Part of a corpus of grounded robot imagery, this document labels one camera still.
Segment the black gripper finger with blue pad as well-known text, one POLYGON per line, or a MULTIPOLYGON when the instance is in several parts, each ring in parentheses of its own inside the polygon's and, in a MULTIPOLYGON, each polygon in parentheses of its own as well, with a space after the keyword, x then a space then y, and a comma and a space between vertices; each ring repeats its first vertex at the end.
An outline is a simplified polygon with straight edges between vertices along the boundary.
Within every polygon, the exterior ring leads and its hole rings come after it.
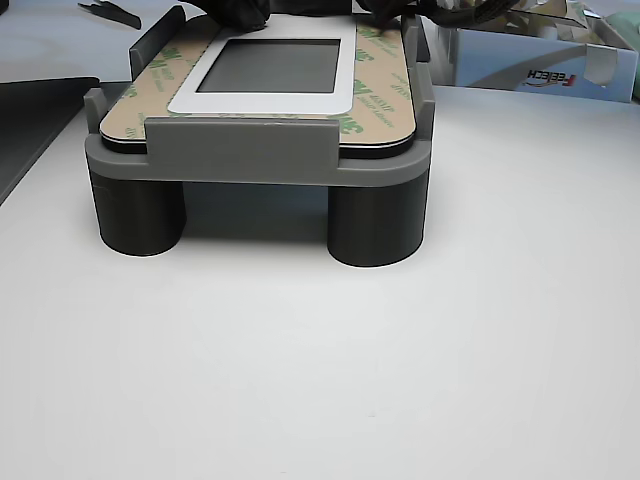
POLYGON ((415 2, 410 0, 357 0, 356 3, 369 15, 369 24, 380 33, 392 28, 397 17, 415 12, 415 2))
POLYGON ((271 14, 269 0, 192 0, 221 26, 238 31, 258 31, 265 27, 271 14))

